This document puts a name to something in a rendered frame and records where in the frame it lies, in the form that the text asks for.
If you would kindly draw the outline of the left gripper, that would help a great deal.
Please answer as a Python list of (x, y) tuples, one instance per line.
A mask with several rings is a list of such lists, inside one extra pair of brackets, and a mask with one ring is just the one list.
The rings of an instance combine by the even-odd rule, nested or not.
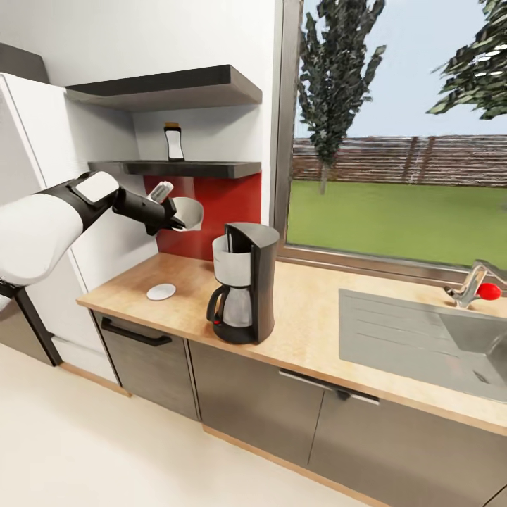
[(177, 209), (173, 199), (167, 197), (163, 202), (156, 204), (142, 197), (142, 203), (142, 209), (134, 220), (143, 222), (150, 236), (154, 236), (161, 228), (179, 230), (185, 227), (185, 224), (174, 216)]

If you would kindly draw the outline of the bottle of coffee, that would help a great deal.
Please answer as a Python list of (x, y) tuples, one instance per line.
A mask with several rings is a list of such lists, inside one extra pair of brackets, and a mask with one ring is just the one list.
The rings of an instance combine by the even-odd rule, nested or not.
[(179, 123), (165, 123), (164, 131), (169, 145), (169, 162), (185, 162), (181, 145), (182, 129)]

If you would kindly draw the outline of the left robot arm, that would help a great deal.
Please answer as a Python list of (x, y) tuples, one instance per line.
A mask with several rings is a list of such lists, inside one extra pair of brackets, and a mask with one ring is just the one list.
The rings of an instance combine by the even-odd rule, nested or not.
[(0, 206), (0, 311), (21, 289), (50, 276), (64, 253), (112, 207), (114, 213), (143, 222), (147, 234), (185, 224), (173, 199), (173, 186), (160, 182), (146, 198), (133, 194), (111, 174), (89, 171)]

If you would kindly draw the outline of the paper coffee filter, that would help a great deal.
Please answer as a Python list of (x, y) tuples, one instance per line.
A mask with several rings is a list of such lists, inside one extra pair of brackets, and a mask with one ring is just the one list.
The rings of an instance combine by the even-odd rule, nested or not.
[(204, 207), (202, 204), (186, 197), (173, 198), (173, 201), (177, 209), (177, 213), (174, 216), (185, 224), (185, 227), (179, 229), (179, 231), (201, 230), (202, 220), (204, 219)]

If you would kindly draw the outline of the saucer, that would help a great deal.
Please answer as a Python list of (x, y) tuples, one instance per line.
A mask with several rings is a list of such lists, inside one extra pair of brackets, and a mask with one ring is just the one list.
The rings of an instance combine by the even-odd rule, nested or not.
[(175, 293), (175, 286), (171, 284), (162, 284), (151, 288), (147, 296), (155, 301), (168, 298)]

